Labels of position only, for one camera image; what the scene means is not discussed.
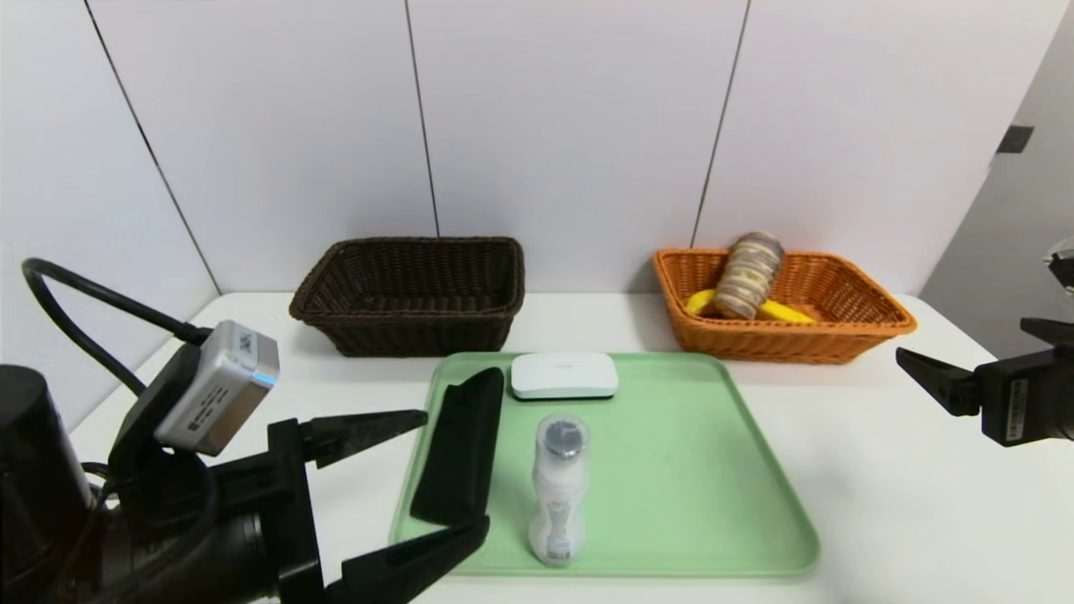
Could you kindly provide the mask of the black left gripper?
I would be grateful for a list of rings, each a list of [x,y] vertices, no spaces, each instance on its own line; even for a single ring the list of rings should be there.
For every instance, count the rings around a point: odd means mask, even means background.
[[[268,425],[268,449],[211,468],[217,521],[195,553],[159,583],[161,603],[409,603],[487,540],[476,517],[342,563],[325,588],[306,462],[325,469],[427,425],[425,409]]]

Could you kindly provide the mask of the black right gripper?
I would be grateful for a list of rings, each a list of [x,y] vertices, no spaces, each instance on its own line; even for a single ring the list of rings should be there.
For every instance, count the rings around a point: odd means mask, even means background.
[[[981,413],[983,434],[1004,447],[1073,440],[1073,323],[1021,318],[1019,328],[1054,348],[982,364],[973,373],[903,347],[896,362],[950,416]]]

